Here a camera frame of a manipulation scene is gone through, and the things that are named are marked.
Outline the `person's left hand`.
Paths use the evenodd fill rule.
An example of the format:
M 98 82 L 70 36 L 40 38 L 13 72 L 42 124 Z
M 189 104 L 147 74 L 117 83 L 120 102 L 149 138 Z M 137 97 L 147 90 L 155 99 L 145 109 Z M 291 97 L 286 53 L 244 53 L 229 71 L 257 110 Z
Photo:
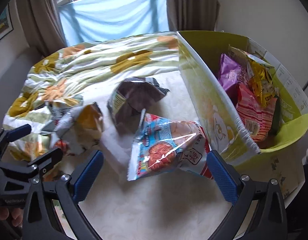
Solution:
M 12 225 L 14 227 L 22 226 L 24 211 L 20 208 L 9 210 L 7 207 L 0 207 L 0 220 L 6 220 L 9 216 L 12 217 Z

